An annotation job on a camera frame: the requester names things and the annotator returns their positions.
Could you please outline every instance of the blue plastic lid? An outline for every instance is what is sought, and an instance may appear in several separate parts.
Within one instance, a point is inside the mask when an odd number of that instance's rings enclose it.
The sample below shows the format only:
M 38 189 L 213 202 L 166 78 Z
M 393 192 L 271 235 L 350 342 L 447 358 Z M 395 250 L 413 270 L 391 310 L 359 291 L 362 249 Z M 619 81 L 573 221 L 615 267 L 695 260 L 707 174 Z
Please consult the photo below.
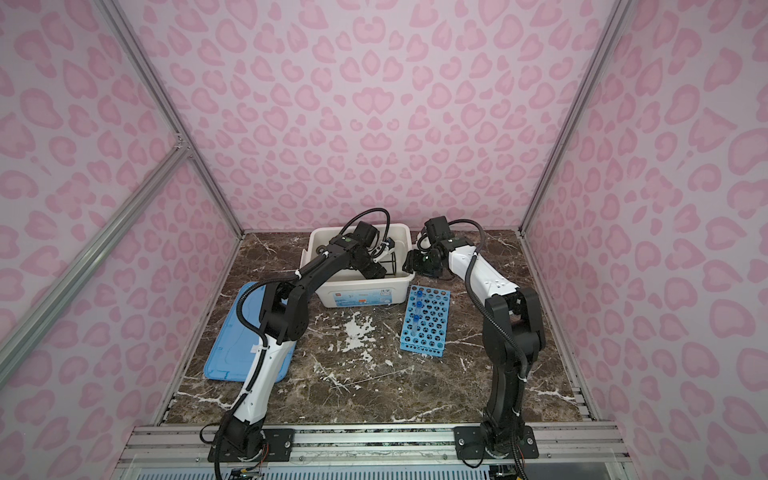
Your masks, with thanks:
M 237 294 L 232 309 L 224 320 L 224 325 L 221 327 L 214 347 L 210 351 L 208 360 L 205 362 L 204 374 L 209 379 L 245 382 L 246 377 L 248 377 L 250 366 L 253 363 L 253 359 L 256 358 L 256 353 L 251 353 L 250 350 L 254 345 L 259 345 L 260 340 L 256 333 L 247 329 L 237 319 L 235 306 L 243 295 L 243 291 L 255 283 L 249 282 L 243 285 Z M 262 286 L 251 293 L 246 298 L 245 304 L 243 304 L 243 315 L 255 326 L 259 326 L 259 311 L 261 310 L 263 298 L 264 287 Z M 288 373 L 288 365 L 290 365 L 290 361 L 293 358 L 295 348 L 296 346 L 294 345 L 290 352 L 288 352 L 288 357 L 283 362 L 275 383 L 285 378 L 285 375 Z

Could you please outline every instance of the storage box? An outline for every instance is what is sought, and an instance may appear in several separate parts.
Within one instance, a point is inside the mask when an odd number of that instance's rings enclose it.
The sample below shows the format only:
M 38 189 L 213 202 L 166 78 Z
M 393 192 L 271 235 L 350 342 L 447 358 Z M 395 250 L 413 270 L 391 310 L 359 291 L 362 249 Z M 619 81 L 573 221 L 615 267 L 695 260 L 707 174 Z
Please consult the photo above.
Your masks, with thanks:
M 375 227 L 383 236 L 385 225 Z M 313 231 L 309 248 L 301 254 L 301 266 L 317 257 L 317 247 L 327 245 L 339 234 L 339 230 L 340 227 L 327 227 Z M 408 285 L 415 276 L 414 273 L 402 271 L 402 264 L 412 248 L 411 230 L 403 223 L 392 223 L 389 225 L 388 236 L 395 241 L 394 255 L 385 257 L 381 262 L 388 275 L 377 280 L 366 280 L 357 270 L 342 270 L 317 289 L 317 295 L 324 306 L 390 305 L 406 301 Z

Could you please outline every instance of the white arm segment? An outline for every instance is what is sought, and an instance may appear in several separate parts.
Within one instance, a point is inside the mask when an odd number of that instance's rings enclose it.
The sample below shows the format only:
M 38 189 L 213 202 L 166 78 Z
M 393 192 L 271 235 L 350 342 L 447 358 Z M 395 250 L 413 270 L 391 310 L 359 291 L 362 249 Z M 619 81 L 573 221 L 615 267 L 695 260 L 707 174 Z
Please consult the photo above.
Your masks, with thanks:
M 261 366 L 259 376 L 253 384 L 253 388 L 235 411 L 237 419 L 255 423 L 264 418 L 266 415 L 266 402 L 270 399 L 270 393 L 275 385 L 275 380 L 277 380 L 277 374 L 280 373 L 280 367 L 283 366 L 283 361 L 294 345 L 296 345 L 296 342 L 283 342 L 282 345 L 277 345 L 277 341 L 267 335 L 266 349 L 264 349 L 261 346 L 261 340 L 259 340 L 259 345 L 255 346 L 255 349 L 257 349 L 256 357 L 253 359 L 253 363 L 250 364 L 248 377 L 245 379 L 243 389 L 240 390 L 241 395 L 246 392 L 246 387 L 248 387 L 251 377 L 256 372 L 259 356 L 264 355 L 266 352 L 266 358 Z
M 464 279 L 464 275 L 469 267 L 469 261 L 472 259 L 474 252 L 475 247 L 466 246 L 459 247 L 449 253 L 448 266 L 451 271 Z M 472 268 L 470 284 L 475 295 L 483 302 L 494 293 L 506 295 L 507 293 L 515 292 L 519 288 L 516 283 L 510 282 L 497 272 L 480 254 L 478 254 L 478 259 Z

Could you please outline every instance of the diagonal metal bar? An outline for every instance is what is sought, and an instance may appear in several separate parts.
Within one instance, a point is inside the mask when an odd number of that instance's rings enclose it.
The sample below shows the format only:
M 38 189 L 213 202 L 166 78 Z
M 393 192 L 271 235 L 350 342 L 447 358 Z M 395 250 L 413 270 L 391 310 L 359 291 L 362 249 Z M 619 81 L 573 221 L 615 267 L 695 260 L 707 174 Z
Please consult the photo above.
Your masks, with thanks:
M 617 0 L 611 9 L 602 36 L 598 41 L 598 46 L 595 48 L 587 70 L 584 73 L 584 80 L 579 84 L 576 96 L 571 104 L 571 109 L 565 116 L 563 128 L 561 128 L 558 134 L 554 148 L 552 148 L 552 152 L 547 159 L 544 172 L 541 174 L 541 178 L 539 178 L 538 184 L 531 196 L 531 204 L 528 205 L 528 209 L 523 215 L 520 225 L 520 232 L 523 235 L 528 232 L 528 228 L 533 223 L 536 212 L 544 200 L 544 195 L 547 193 L 547 188 L 562 161 L 568 143 L 571 141 L 582 115 L 587 110 L 590 98 L 598 83 L 600 83 L 603 72 L 605 72 L 608 63 L 611 61 L 616 44 L 629 24 L 636 4 L 637 0 Z
M 147 205 L 173 177 L 176 169 L 190 158 L 190 150 L 184 142 L 174 147 L 160 166 L 112 216 L 107 226 L 72 260 L 67 271 L 51 286 L 45 298 L 18 321 L 16 329 L 0 346 L 0 389 L 43 340 L 61 312 L 109 257 Z
M 144 86 L 147 87 L 149 95 L 154 99 L 165 121 L 176 132 L 179 140 L 186 141 L 191 146 L 193 151 L 192 161 L 197 172 L 200 174 L 200 178 L 227 219 L 228 224 L 232 227 L 232 230 L 234 230 L 238 238 L 242 238 L 243 227 L 240 225 L 240 221 L 237 219 L 229 201 L 227 201 L 219 184 L 214 180 L 214 176 L 205 164 L 203 155 L 200 153 L 197 145 L 195 145 L 194 139 L 184 124 L 179 111 L 165 90 L 160 75 L 157 74 L 150 63 L 144 47 L 141 46 L 136 32 L 134 32 L 131 23 L 125 16 L 122 7 L 118 4 L 118 0 L 94 0 L 94 3 L 101 10 L 101 14 L 110 25 L 115 38 L 141 77 Z

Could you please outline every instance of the heart pattern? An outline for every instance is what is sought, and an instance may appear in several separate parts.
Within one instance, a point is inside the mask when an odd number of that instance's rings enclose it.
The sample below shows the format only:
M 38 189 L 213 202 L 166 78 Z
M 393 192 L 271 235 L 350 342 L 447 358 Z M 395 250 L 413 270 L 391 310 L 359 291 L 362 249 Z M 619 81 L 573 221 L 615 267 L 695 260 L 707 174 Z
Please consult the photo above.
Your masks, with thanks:
M 766 13 L 641 1 L 528 236 L 641 478 L 768 475 Z
M 121 4 L 243 226 L 295 231 L 517 227 L 612 2 Z
M 0 391 L 0 476 L 109 473 L 161 407 L 235 244 L 182 165 Z
M 1 342 L 175 140 L 90 2 L 0 22 Z

